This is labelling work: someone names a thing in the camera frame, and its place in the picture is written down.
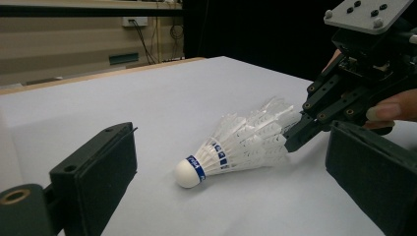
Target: white table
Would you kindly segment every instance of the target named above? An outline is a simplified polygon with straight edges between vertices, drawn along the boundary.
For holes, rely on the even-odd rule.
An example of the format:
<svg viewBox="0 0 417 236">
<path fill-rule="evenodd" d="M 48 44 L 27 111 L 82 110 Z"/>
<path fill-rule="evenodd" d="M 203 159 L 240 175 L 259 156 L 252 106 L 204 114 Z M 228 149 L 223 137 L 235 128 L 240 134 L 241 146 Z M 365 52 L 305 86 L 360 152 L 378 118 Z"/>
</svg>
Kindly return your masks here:
<svg viewBox="0 0 417 236">
<path fill-rule="evenodd" d="M 277 167 L 210 176 L 193 189 L 175 183 L 175 165 L 222 115 L 247 115 L 274 95 L 299 110 L 310 83 L 218 57 L 0 95 L 0 171 L 8 176 L 0 191 L 46 187 L 61 160 L 102 129 L 131 121 L 138 174 L 103 235 L 383 236 L 326 172 L 328 133 Z M 416 126 L 399 123 L 387 137 L 415 148 Z"/>
</svg>

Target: power outlet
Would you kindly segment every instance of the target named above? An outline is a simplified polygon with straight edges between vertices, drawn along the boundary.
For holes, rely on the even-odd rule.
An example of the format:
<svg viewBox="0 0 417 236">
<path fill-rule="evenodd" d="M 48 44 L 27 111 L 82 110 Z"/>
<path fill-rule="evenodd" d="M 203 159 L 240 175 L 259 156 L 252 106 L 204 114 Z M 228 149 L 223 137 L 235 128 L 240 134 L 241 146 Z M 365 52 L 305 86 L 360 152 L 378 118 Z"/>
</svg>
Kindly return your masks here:
<svg viewBox="0 0 417 236">
<path fill-rule="evenodd" d="M 124 17 L 122 18 L 122 26 L 134 27 L 135 24 L 132 22 L 129 22 L 131 20 L 135 20 L 136 24 L 138 24 L 139 27 L 145 27 L 148 25 L 148 17 Z"/>
</svg>

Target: black device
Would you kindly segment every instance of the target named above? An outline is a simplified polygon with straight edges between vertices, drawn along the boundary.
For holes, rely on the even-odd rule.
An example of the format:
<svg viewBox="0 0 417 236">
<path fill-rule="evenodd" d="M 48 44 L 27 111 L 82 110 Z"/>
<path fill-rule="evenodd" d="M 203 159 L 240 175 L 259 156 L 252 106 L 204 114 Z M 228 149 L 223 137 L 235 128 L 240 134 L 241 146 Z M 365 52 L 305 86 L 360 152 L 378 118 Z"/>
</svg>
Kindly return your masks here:
<svg viewBox="0 0 417 236">
<path fill-rule="evenodd" d="M 0 235 L 100 235 L 137 173 L 135 130 L 130 122 L 104 129 L 49 172 L 45 189 L 0 193 Z"/>
<path fill-rule="evenodd" d="M 296 151 L 330 131 L 326 168 L 387 236 L 417 235 L 417 154 L 365 130 L 366 111 L 417 89 L 417 28 L 400 16 L 412 0 L 346 0 L 327 11 L 341 54 L 307 87 L 299 123 L 284 137 Z"/>
</svg>

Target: blue band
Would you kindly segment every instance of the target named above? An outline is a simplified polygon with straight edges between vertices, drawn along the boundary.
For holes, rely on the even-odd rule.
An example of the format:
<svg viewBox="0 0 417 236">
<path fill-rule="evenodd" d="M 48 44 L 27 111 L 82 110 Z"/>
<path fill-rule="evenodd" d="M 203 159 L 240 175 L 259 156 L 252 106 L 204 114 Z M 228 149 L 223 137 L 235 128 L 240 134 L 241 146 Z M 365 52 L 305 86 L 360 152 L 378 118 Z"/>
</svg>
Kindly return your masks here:
<svg viewBox="0 0 417 236">
<path fill-rule="evenodd" d="M 200 178 L 200 182 L 202 182 L 203 180 L 206 179 L 206 174 L 205 171 L 203 170 L 202 166 L 199 164 L 199 162 L 196 160 L 195 157 L 193 157 L 192 155 L 190 155 L 187 158 L 188 162 L 190 162 L 190 164 L 194 167 L 194 169 L 197 172 L 197 175 L 199 175 Z"/>
</svg>

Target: shuttlecock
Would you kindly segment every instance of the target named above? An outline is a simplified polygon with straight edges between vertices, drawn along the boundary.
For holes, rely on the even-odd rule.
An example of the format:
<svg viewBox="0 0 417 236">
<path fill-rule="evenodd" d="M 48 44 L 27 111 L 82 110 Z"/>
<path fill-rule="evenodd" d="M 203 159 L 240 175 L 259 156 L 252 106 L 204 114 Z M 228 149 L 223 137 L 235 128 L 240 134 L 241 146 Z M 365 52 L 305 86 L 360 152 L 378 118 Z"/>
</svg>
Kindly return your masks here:
<svg viewBox="0 0 417 236">
<path fill-rule="evenodd" d="M 300 118 L 293 105 L 277 97 L 247 117 L 223 116 L 196 154 L 177 164 L 177 183 L 193 188 L 210 175 L 275 166 L 288 153 L 282 134 Z"/>
</svg>

